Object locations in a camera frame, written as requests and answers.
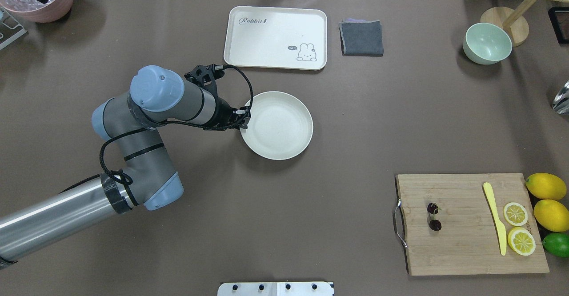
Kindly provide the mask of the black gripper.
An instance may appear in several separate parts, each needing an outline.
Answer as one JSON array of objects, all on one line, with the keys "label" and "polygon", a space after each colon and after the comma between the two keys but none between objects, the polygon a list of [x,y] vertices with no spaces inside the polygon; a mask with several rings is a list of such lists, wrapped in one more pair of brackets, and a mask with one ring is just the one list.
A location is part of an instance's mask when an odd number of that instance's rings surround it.
[{"label": "black gripper", "polygon": [[229,129],[232,125],[234,129],[248,129],[250,117],[242,117],[236,120],[236,115],[248,115],[248,106],[235,109],[221,97],[216,98],[215,105],[214,114],[209,120],[210,130],[222,131]]}]

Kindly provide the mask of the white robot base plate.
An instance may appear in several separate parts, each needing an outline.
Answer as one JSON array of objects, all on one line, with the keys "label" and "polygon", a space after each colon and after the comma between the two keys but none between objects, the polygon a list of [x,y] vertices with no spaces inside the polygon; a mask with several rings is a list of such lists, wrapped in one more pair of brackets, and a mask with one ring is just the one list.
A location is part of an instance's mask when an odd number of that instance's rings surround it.
[{"label": "white robot base plate", "polygon": [[226,282],[220,284],[218,296],[333,296],[333,282]]}]

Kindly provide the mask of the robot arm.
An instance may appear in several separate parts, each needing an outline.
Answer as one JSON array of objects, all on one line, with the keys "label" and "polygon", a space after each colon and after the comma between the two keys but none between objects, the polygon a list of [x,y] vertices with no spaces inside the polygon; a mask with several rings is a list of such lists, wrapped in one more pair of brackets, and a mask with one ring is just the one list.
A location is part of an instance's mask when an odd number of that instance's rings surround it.
[{"label": "robot arm", "polygon": [[183,185],[159,129],[246,129],[252,101],[234,108],[218,94],[216,80],[226,69],[236,66],[197,65],[180,76],[149,65],[126,93],[98,106],[91,121],[104,140],[98,154],[102,173],[2,218],[1,268],[138,205],[153,211],[179,199]]}]

